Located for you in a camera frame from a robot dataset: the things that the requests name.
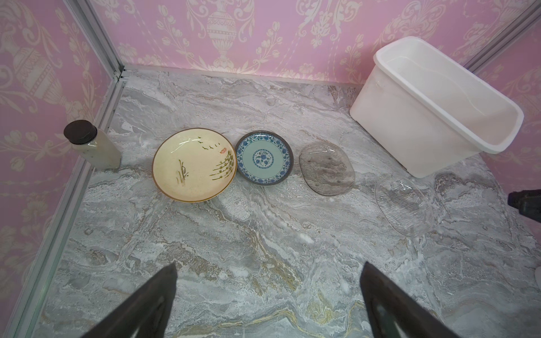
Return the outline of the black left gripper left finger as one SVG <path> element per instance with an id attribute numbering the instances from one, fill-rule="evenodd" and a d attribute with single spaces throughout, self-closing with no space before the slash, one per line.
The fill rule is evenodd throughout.
<path id="1" fill-rule="evenodd" d="M 176 295 L 175 264 L 162 268 L 84 337 L 163 337 Z"/>

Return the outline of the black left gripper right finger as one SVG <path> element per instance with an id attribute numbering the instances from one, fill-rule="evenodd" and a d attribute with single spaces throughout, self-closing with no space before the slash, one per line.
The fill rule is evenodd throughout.
<path id="1" fill-rule="evenodd" d="M 369 262 L 360 288 L 374 337 L 457 336 Z"/>

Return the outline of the cream plate with painted willow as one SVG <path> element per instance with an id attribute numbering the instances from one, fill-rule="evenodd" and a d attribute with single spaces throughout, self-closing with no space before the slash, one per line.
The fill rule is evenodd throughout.
<path id="1" fill-rule="evenodd" d="M 237 157 L 231 142 L 206 128 L 177 132 L 157 149 L 152 177 L 167 197 L 200 203 L 217 197 L 233 181 Z"/>

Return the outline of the teal blue floral plate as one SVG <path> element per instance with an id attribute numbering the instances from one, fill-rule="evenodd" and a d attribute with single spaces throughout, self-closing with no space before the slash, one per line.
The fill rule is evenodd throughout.
<path id="1" fill-rule="evenodd" d="M 286 140 L 265 130 L 244 135 L 235 146 L 235 155 L 238 173 L 263 186 L 283 182 L 294 166 L 294 154 Z"/>

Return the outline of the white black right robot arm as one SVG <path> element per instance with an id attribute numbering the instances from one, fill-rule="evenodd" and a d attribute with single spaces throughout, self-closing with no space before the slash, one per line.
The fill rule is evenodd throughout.
<path id="1" fill-rule="evenodd" d="M 523 190 L 508 194 L 507 204 L 535 222 L 541 222 L 541 190 Z"/>

